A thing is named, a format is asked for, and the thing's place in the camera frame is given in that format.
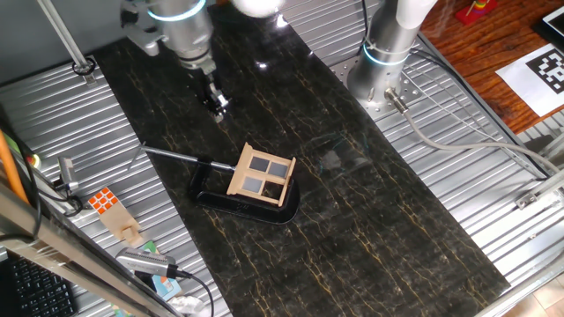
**red object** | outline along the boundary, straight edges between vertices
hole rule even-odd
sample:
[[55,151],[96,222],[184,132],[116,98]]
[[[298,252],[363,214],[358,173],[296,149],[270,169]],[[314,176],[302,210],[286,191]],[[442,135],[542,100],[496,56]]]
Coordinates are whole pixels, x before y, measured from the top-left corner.
[[484,7],[484,9],[482,11],[478,11],[474,8],[474,9],[472,9],[472,11],[470,11],[470,14],[466,15],[466,13],[468,13],[468,10],[470,9],[470,7],[471,7],[471,5],[465,7],[461,11],[457,12],[456,15],[455,15],[455,17],[460,22],[464,23],[465,26],[469,26],[470,24],[476,22],[477,19],[481,18],[482,16],[485,16],[491,10],[495,9],[497,7],[497,2],[495,0],[490,0],[489,4],[486,4],[486,6]]

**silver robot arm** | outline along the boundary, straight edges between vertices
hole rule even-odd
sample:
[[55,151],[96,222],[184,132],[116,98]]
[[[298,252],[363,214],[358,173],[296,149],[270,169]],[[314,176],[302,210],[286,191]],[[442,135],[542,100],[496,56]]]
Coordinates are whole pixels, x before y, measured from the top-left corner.
[[363,107],[385,109],[388,88],[401,90],[400,76],[417,33],[437,0],[385,0],[368,28],[347,86]]
[[[157,26],[148,33],[137,25],[137,15],[146,10]],[[229,102],[219,88],[210,39],[213,26],[205,0],[123,0],[122,28],[127,37],[146,54],[159,54],[158,41],[176,53],[182,67],[189,70],[200,100],[223,119]]]

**wooden floor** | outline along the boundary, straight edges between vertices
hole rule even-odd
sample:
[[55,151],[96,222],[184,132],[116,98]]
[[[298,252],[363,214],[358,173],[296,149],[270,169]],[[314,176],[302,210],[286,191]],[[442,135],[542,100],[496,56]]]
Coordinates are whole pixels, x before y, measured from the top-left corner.
[[564,317],[564,276],[529,295],[504,317]]
[[464,26],[454,15],[471,2],[439,0],[423,24],[423,33],[516,134],[523,132],[543,118],[495,72],[548,44],[531,26],[564,1],[498,0],[495,10]]

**wooden frame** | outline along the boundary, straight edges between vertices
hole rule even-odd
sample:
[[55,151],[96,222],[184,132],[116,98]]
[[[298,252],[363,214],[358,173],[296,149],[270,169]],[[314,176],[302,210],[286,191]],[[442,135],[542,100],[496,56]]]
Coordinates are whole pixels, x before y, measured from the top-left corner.
[[[268,165],[263,169],[263,171],[255,167],[251,167],[254,158],[259,159],[259,161],[268,161]],[[284,177],[281,177],[274,174],[274,171],[271,170],[274,167],[272,163],[276,164],[275,167],[285,166],[286,175]],[[281,207],[284,203],[286,191],[288,190],[288,184],[290,182],[290,176],[292,176],[293,167],[295,166],[295,164],[296,158],[293,158],[292,160],[279,158],[265,152],[253,150],[253,148],[248,143],[245,143],[243,152],[239,157],[239,163],[237,163],[237,169],[235,169],[231,183],[229,183],[227,194],[245,195],[247,197],[255,198],[267,203],[274,203],[277,204],[278,207]],[[260,188],[257,191],[245,189],[245,180],[247,178],[251,179],[252,181],[261,181]],[[264,185],[267,181],[282,186],[282,192],[280,193],[279,199],[274,199],[262,195]]]

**gray cable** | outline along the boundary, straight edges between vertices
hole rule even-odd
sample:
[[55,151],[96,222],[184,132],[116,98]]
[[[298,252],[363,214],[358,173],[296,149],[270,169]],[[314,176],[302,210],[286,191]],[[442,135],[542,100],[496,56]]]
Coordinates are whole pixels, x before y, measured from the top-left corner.
[[413,120],[413,118],[409,114],[409,112],[404,113],[404,117],[409,122],[409,124],[412,126],[412,129],[415,132],[415,134],[417,134],[421,138],[421,140],[423,140],[423,142],[425,142],[426,144],[429,144],[430,146],[432,146],[436,149],[446,150],[446,151],[460,151],[460,150],[479,149],[479,148],[485,148],[485,147],[506,148],[506,149],[510,149],[510,150],[514,150],[514,151],[519,151],[521,153],[529,155],[532,158],[539,160],[542,164],[544,164],[546,167],[552,169],[555,173],[558,173],[560,171],[560,169],[558,169],[558,167],[556,167],[548,159],[543,158],[542,156],[538,155],[534,151],[527,150],[527,149],[525,149],[525,148],[523,148],[519,145],[506,144],[506,143],[503,143],[503,142],[483,142],[483,143],[478,143],[478,144],[462,144],[462,145],[438,144],[435,141],[426,137],[423,134],[423,132],[421,132],[421,130],[419,130],[419,128],[417,128],[417,125],[415,124],[415,121]]

